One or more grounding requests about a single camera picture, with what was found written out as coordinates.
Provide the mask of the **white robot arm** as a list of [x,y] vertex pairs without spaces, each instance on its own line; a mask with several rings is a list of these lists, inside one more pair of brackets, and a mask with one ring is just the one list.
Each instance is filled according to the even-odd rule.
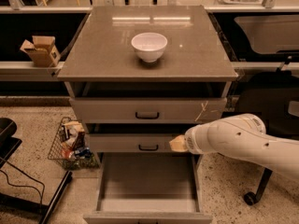
[[220,153],[249,161],[299,181],[299,142],[267,134],[262,120],[253,114],[193,126],[169,145],[176,152]]

